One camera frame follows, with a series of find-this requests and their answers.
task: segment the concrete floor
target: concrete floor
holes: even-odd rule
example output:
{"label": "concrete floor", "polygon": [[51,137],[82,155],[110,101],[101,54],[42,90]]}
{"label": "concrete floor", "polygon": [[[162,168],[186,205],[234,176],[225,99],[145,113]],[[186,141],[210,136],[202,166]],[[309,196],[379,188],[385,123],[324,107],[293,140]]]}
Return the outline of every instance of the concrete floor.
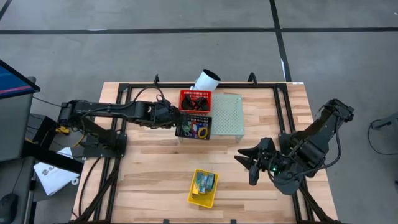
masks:
{"label": "concrete floor", "polygon": [[[398,27],[394,0],[276,0],[282,27]],[[272,27],[262,0],[13,0],[0,30]],[[283,34],[293,81],[305,82],[313,114],[330,98],[355,108],[340,130],[343,155],[328,170],[339,219],[397,223],[398,156],[368,145],[369,123],[398,111],[398,33]],[[37,97],[54,103],[96,101],[105,81],[194,80],[203,68],[223,80],[283,81],[274,33],[0,35],[1,58],[37,77]],[[34,101],[32,112],[56,119],[58,108]],[[57,137],[63,145],[78,136]],[[398,152],[392,129],[374,131],[377,149]],[[331,141],[329,160],[336,156]],[[76,187],[38,203],[35,223],[66,222]]]}

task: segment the computer monitor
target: computer monitor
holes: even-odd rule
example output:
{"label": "computer monitor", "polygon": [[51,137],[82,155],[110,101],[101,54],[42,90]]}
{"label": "computer monitor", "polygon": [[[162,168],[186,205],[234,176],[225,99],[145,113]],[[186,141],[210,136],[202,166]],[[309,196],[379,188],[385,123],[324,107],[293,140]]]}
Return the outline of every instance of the computer monitor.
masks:
{"label": "computer monitor", "polygon": [[0,60],[0,99],[37,93],[40,88]]}

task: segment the black floor stripe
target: black floor stripe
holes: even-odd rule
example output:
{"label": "black floor stripe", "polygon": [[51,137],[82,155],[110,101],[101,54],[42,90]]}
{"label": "black floor stripe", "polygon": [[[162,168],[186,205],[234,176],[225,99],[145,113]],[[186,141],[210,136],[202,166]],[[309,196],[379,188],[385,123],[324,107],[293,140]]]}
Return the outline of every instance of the black floor stripe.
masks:
{"label": "black floor stripe", "polygon": [[281,32],[398,32],[398,27],[282,28]]}
{"label": "black floor stripe", "polygon": [[275,32],[274,28],[176,28],[176,29],[95,29],[95,30],[0,30],[0,34],[205,34]]}
{"label": "black floor stripe", "polygon": [[291,82],[292,76],[290,75],[290,68],[289,68],[289,63],[287,61],[284,39],[280,31],[279,17],[278,17],[278,11],[276,9],[275,0],[269,0],[269,4],[271,5],[271,13],[275,25],[275,34],[276,34],[276,39],[278,41],[279,55],[280,59],[283,61],[282,67],[284,69],[285,81]]}
{"label": "black floor stripe", "polygon": [[7,0],[6,3],[4,3],[4,5],[0,11],[0,20],[4,16],[4,13],[6,13],[8,6],[10,6],[11,2],[12,2],[12,0]]}
{"label": "black floor stripe", "polygon": [[216,27],[216,28],[171,28],[171,29],[93,29],[93,30],[0,30],[0,35],[22,34],[207,34],[207,33],[261,33],[261,32],[398,32],[398,27],[359,28],[268,28],[268,27]]}

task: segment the yellow tray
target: yellow tray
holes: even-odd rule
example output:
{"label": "yellow tray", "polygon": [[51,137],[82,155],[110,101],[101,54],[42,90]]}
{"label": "yellow tray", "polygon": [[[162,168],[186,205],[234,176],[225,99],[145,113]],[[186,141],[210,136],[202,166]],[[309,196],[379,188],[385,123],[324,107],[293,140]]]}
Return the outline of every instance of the yellow tray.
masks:
{"label": "yellow tray", "polygon": [[[208,192],[207,194],[198,194],[194,195],[192,197],[192,190],[193,186],[195,185],[195,179],[197,177],[197,173],[202,172],[204,174],[214,174],[214,186],[211,192]],[[218,174],[214,172],[208,172],[205,170],[200,170],[197,169],[195,170],[195,174],[193,175],[192,178],[192,183],[191,183],[191,189],[189,190],[189,195],[188,195],[188,202],[189,203],[194,203],[195,205],[200,205],[206,208],[212,208],[213,207],[213,202],[214,202],[214,197],[216,195],[216,189],[217,189],[217,182],[218,182]]]}

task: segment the red basket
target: red basket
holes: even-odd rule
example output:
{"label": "red basket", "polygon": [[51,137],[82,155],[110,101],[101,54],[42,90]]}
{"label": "red basket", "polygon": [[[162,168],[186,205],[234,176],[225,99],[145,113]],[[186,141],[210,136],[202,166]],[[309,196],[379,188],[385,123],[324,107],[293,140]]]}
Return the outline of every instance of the red basket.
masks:
{"label": "red basket", "polygon": [[[200,111],[200,110],[183,110],[182,109],[182,101],[185,98],[185,95],[188,94],[192,101],[195,101],[197,98],[206,98],[209,110],[208,111]],[[180,91],[180,111],[187,112],[190,114],[208,114],[211,111],[211,91],[207,90],[181,90]]]}

